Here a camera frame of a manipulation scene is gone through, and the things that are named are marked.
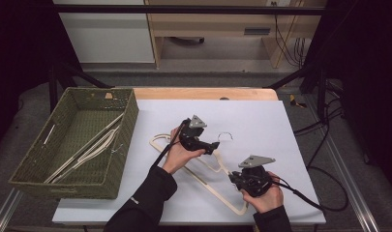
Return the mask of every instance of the power outlet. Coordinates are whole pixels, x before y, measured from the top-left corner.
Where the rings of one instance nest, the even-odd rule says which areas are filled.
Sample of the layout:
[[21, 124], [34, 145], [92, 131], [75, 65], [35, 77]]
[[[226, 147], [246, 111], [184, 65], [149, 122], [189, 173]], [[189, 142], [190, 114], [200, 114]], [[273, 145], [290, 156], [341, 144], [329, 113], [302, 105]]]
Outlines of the power outlet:
[[291, 0], [267, 0], [267, 7], [288, 7]]

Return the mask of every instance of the white cabinet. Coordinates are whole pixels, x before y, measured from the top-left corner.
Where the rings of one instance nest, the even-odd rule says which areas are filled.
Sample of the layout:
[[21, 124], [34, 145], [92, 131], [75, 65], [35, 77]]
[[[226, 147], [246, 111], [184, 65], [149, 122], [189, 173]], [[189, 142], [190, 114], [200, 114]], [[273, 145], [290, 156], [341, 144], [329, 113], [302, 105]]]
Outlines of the white cabinet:
[[[142, 0], [54, 0], [55, 4], [143, 5]], [[154, 63], [146, 14], [66, 14], [80, 63]]]

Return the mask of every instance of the black jacket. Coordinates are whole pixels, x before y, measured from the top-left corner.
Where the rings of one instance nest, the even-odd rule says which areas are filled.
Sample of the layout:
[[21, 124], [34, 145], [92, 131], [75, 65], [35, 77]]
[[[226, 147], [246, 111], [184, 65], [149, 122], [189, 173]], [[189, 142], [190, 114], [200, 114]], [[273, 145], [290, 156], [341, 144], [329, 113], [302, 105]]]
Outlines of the black jacket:
[[[114, 214], [105, 226], [105, 232], [156, 231], [163, 213], [165, 201], [177, 191], [172, 176], [156, 167]], [[259, 231], [289, 232], [291, 227], [284, 206], [264, 214], [254, 214]]]

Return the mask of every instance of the white table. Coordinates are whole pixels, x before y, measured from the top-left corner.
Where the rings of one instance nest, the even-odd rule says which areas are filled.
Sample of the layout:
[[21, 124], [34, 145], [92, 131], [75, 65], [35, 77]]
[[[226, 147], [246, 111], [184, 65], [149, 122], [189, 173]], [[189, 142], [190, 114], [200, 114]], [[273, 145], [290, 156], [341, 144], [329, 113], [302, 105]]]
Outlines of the white table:
[[[53, 222], [64, 224], [105, 224], [135, 192], [158, 156], [149, 139], [169, 133], [182, 120], [194, 114], [208, 127], [202, 141], [217, 141], [221, 132], [230, 132], [233, 140], [221, 142], [219, 151], [225, 165], [239, 171], [237, 164], [249, 155], [275, 158], [264, 165], [288, 181], [295, 189], [317, 202], [316, 193], [295, 141], [281, 101], [191, 101], [138, 100], [140, 109], [132, 144], [127, 156], [119, 196], [115, 200], [62, 199]], [[212, 157], [204, 160], [214, 163]], [[214, 173], [196, 160], [189, 167], [237, 208], [242, 195], [224, 173]], [[174, 174], [178, 191], [165, 203], [161, 224], [254, 224], [253, 207], [238, 216], [185, 171]], [[285, 206], [293, 224], [324, 223], [321, 211], [284, 190]]]

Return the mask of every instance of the green woven basket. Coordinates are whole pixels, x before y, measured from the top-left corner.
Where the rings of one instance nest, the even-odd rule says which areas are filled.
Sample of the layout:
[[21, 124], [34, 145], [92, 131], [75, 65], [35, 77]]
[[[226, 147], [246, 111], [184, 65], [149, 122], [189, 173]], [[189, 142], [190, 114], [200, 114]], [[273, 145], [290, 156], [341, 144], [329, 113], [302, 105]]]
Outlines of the green woven basket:
[[[106, 149], [60, 182], [45, 182], [122, 113]], [[132, 89], [68, 88], [9, 183], [37, 197], [116, 198], [137, 114]]]

